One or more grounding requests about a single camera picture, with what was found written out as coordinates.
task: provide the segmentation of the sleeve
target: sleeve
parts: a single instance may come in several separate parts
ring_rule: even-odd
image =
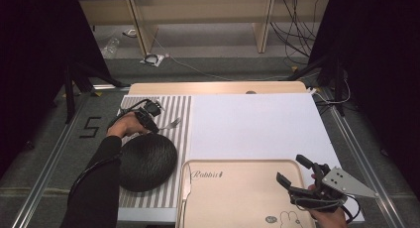
[[[122,141],[119,137],[106,137],[88,164],[88,168],[97,162],[118,155]],[[87,175],[80,182],[69,201],[67,211],[61,223],[64,227],[112,227],[118,219],[120,160],[101,166]]]

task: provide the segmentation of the black tool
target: black tool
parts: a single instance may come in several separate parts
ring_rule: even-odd
[[[160,103],[158,101],[151,101],[150,99],[144,99],[140,102],[134,104],[133,106],[127,109],[120,109],[120,113],[109,123],[108,128],[110,128],[116,121],[118,121],[121,117],[126,115],[129,112],[134,112],[136,118],[139,120],[139,123],[142,124],[143,127],[148,129],[153,133],[157,133],[159,131],[157,124],[154,122],[154,117],[160,115],[160,109],[162,109]]]

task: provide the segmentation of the robotic arm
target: robotic arm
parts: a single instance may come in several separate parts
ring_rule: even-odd
[[[281,173],[277,173],[276,180],[289,194],[290,203],[299,209],[315,209],[321,212],[335,212],[342,207],[348,214],[350,223],[358,214],[353,216],[344,206],[349,194],[366,197],[378,197],[378,194],[353,178],[347,172],[338,168],[332,170],[328,165],[312,163],[302,155],[297,155],[296,160],[307,169],[312,169],[315,177],[315,189],[308,190],[291,186],[291,182]]]

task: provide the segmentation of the black mesh hemisphere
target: black mesh hemisphere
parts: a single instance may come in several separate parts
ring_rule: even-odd
[[[130,140],[122,153],[120,185],[134,192],[162,185],[173,173],[178,157],[173,142],[154,133]]]

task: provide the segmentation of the striped mat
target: striped mat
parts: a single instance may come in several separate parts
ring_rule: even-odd
[[[162,130],[159,133],[168,137],[178,150],[178,163],[176,171],[163,185],[146,192],[132,192],[120,187],[120,207],[126,208],[174,208],[178,198],[179,176],[182,165],[186,161],[189,150],[189,119],[191,112],[191,96],[133,96],[126,95],[121,103],[121,108],[128,108],[135,103],[150,99],[159,100],[163,109],[161,114],[155,117],[155,122],[159,128],[164,127],[175,118],[180,117],[181,122],[178,127],[171,130]],[[133,135],[123,139],[123,145],[129,140],[139,136]]]

